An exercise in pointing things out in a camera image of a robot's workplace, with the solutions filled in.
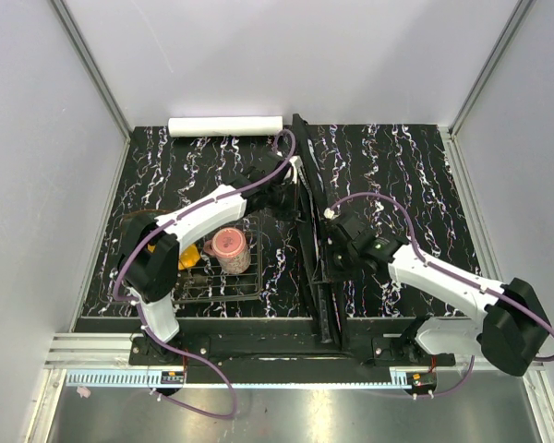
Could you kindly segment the white shuttlecock tube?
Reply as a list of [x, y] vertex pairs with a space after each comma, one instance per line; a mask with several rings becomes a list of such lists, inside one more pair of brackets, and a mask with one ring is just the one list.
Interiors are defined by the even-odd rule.
[[281, 116], [180, 117], [167, 123], [172, 138], [273, 136], [283, 129]]

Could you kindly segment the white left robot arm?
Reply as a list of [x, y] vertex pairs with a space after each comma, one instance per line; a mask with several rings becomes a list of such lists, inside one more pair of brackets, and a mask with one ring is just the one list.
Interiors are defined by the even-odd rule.
[[171, 365], [180, 355], [193, 355], [181, 351], [172, 302], [181, 256], [205, 235], [251, 212], [292, 203], [287, 191], [298, 185], [301, 174], [297, 155], [283, 158], [270, 152], [259, 166], [182, 209], [130, 219], [122, 234], [113, 298], [137, 308], [141, 329], [151, 339], [149, 355], [157, 363]]

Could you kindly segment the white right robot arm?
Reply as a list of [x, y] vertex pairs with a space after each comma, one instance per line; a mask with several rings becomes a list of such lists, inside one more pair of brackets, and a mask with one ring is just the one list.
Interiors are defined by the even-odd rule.
[[457, 308], [462, 316], [420, 317], [393, 339], [392, 353], [409, 365], [432, 356], [482, 356], [521, 377], [548, 338], [548, 318], [533, 287], [487, 279], [424, 253], [399, 235], [375, 235], [354, 215], [324, 213], [334, 267], [362, 269], [415, 288]]

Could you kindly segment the black racket bag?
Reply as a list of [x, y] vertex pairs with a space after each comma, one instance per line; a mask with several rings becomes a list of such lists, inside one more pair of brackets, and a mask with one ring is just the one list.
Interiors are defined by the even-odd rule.
[[324, 211], [328, 207], [325, 181], [311, 139], [309, 125], [294, 114], [291, 130], [299, 157], [299, 219], [296, 222], [302, 251], [305, 283], [311, 301], [308, 312], [315, 320], [319, 340], [345, 352], [349, 347], [346, 314], [343, 313], [342, 281], [333, 263], [333, 248]]

